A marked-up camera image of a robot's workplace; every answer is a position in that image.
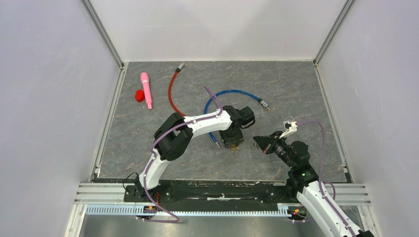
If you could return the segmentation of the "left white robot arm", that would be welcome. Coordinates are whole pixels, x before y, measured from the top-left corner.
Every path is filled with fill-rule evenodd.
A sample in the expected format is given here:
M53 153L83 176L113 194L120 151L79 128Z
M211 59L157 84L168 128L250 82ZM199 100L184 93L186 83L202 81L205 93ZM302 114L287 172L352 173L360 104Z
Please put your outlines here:
M151 157L134 182L136 195L142 201L152 200L165 169L171 161L184 154L192 139L219 131L224 136L223 141L227 141L227 147L230 147L228 139L232 138L233 143L240 144L237 135L254 124L255 115L250 107L239 110L223 106L212 113L193 117L173 113L154 134Z

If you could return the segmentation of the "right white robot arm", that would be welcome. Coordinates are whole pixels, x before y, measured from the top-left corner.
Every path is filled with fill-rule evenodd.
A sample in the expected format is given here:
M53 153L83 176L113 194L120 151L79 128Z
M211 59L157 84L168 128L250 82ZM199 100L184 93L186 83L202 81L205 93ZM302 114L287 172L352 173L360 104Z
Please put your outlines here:
M253 140L264 154L275 154L290 168L286 197L300 202L327 237L372 237L374 234L356 225L327 192L309 162L309 146L301 141L287 144L282 134L275 131L268 136L254 136Z

